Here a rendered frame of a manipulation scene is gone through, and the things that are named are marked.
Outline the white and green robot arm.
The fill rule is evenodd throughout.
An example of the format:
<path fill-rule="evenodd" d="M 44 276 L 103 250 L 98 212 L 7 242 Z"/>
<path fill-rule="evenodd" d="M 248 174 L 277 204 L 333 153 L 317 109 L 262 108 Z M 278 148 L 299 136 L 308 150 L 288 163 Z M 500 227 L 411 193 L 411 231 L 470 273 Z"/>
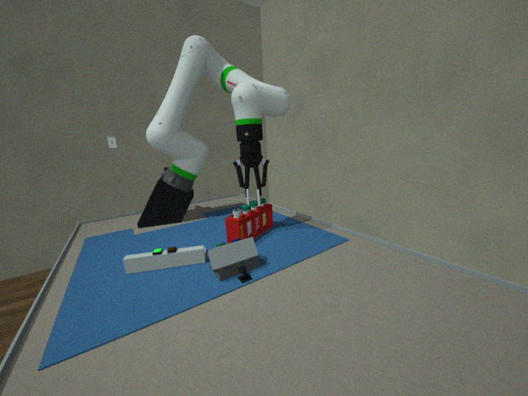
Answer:
<path fill-rule="evenodd" d="M 172 83 L 146 131 L 152 148 L 175 158 L 172 167 L 163 169 L 163 181 L 185 192 L 193 191 L 193 182 L 210 152 L 207 144 L 182 129 L 203 74 L 232 94 L 238 142 L 262 140 L 262 116 L 280 117 L 290 108 L 290 96 L 284 88 L 260 82 L 229 64 L 205 38 L 188 37 Z"/>

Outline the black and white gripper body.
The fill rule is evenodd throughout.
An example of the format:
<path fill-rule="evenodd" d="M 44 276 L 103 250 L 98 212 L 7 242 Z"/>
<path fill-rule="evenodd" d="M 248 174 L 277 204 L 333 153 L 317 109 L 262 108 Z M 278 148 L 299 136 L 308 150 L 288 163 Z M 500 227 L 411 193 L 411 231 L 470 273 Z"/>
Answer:
<path fill-rule="evenodd" d="M 248 168 L 252 167 L 252 159 L 256 159 L 257 167 L 262 161 L 262 153 L 261 153 L 261 143 L 258 141 L 256 143 L 241 143 L 240 144 L 240 158 L 239 160 L 245 167 L 245 159 L 248 159 Z"/>

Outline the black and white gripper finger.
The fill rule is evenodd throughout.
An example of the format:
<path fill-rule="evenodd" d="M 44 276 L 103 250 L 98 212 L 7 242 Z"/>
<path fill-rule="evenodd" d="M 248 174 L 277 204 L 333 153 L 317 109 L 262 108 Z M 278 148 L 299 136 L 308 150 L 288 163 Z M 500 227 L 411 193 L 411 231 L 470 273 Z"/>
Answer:
<path fill-rule="evenodd" d="M 233 164 L 234 164 L 234 166 L 236 167 L 236 170 L 237 170 L 239 185 L 240 185 L 240 187 L 245 189 L 245 196 L 247 197 L 247 204 L 250 205 L 250 188 L 249 188 L 250 168 L 248 168 L 248 162 L 249 162 L 249 160 L 245 159 L 245 184 L 243 182 L 243 174 L 242 174 L 242 170 L 241 170 L 241 167 L 240 167 L 241 161 L 240 160 L 235 161 L 235 162 L 233 162 Z"/>
<path fill-rule="evenodd" d="M 258 206 L 261 205 L 262 187 L 264 187 L 266 185 L 266 172 L 267 172 L 268 163 L 269 163 L 268 159 L 266 160 L 266 159 L 262 158 L 263 173 L 262 173 L 262 184 L 261 184 L 261 180 L 260 180 L 260 175 L 259 175 L 259 170 L 258 170 L 258 167 L 257 167 L 256 159 L 255 158 L 252 159 L 253 169 L 254 169 L 254 172 L 255 172 L 255 178 L 256 178 L 256 182 L 257 182 L 257 203 L 258 203 Z"/>

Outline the blue flat mat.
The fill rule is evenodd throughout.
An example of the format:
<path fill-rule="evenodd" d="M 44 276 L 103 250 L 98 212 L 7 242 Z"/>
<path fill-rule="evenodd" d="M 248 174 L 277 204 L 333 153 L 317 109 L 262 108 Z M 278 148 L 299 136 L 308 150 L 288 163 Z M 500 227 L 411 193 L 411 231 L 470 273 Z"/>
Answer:
<path fill-rule="evenodd" d="M 38 371 L 218 298 L 350 239 L 272 211 L 273 226 L 254 238 L 259 267 L 220 281 L 208 251 L 227 244 L 225 218 L 242 205 L 203 213 L 208 219 L 145 233 L 125 229 L 85 238 Z M 205 262 L 126 274 L 126 255 L 204 245 Z"/>

